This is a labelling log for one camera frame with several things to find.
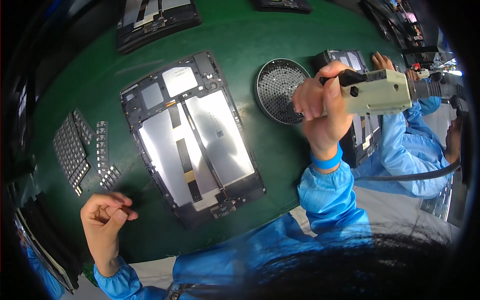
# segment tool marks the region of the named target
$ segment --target blue wristband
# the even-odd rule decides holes
[[[310,151],[310,157],[312,158],[313,165],[315,167],[317,167],[319,169],[323,169],[323,170],[331,169],[331,168],[335,167],[336,165],[338,165],[340,160],[342,160],[342,155],[343,155],[343,151],[342,151],[342,148],[340,147],[340,143],[338,143],[338,150],[337,150],[335,156],[332,157],[329,160],[319,160],[319,159],[315,158],[313,156],[313,153]]]

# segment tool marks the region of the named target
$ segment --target black hair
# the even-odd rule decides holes
[[[442,72],[436,72],[436,73],[432,73],[430,75],[430,79],[433,81],[433,82],[438,82],[438,81],[441,81],[443,79],[443,75],[442,75]]]
[[[222,287],[215,293],[204,290],[195,296],[208,300],[420,298],[436,279],[450,242],[429,235],[382,233],[342,244],[280,257],[248,274],[241,287]]]

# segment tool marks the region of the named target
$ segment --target left hand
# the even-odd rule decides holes
[[[415,72],[414,70],[418,70],[418,67],[415,66],[413,67],[413,69],[408,69],[407,72],[405,73],[405,75],[407,76],[407,78],[411,78],[413,79],[414,81],[419,81],[421,80],[421,75],[419,72]]]
[[[388,69],[396,71],[393,67],[392,61],[386,55],[378,53],[378,51],[372,56],[372,61],[377,70]]]
[[[129,208],[131,205],[132,200],[119,192],[94,193],[80,211],[88,249],[104,277],[111,277],[119,270],[118,232],[127,220],[138,218]]]
[[[333,61],[320,69],[315,78],[307,78],[292,96],[296,112],[303,112],[303,132],[313,155],[320,160],[329,160],[337,153],[337,143],[347,133],[353,114],[347,113],[347,104],[341,94],[338,73],[351,69],[339,61]],[[330,78],[323,86],[320,77]],[[325,109],[326,117],[321,117]],[[321,173],[335,171],[320,170]]]

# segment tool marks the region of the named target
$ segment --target blue sleeve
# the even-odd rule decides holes
[[[312,165],[304,171],[298,192],[313,232],[320,235],[333,228],[349,228],[339,234],[351,235],[352,228],[357,228],[362,235],[371,235],[367,212],[357,208],[353,181],[344,161],[330,174],[321,174]]]
[[[93,272],[98,286],[113,300],[164,299],[166,291],[156,287],[143,287],[135,270],[118,257],[120,269],[112,277],[103,277],[96,265]]]
[[[402,144],[405,135],[405,118],[403,113],[384,115],[382,127],[382,142],[379,147],[380,162],[392,176],[418,174],[436,171],[439,168],[432,162],[413,156]],[[425,199],[438,195],[437,186],[444,178],[399,181],[412,194]]]
[[[27,255],[28,262],[33,268],[38,277],[40,277],[43,286],[47,290],[50,297],[54,300],[60,299],[60,297],[65,293],[65,288],[58,282],[55,277],[42,265],[40,260],[37,258],[32,248],[27,245]]]
[[[429,135],[433,135],[433,131],[423,120],[420,110],[420,104],[416,101],[412,102],[412,107],[407,109],[408,127],[427,133]]]
[[[422,79],[426,82],[432,82],[431,78]],[[419,99],[420,113],[422,116],[430,115],[435,112],[442,103],[442,98],[438,96],[431,96],[427,99]]]

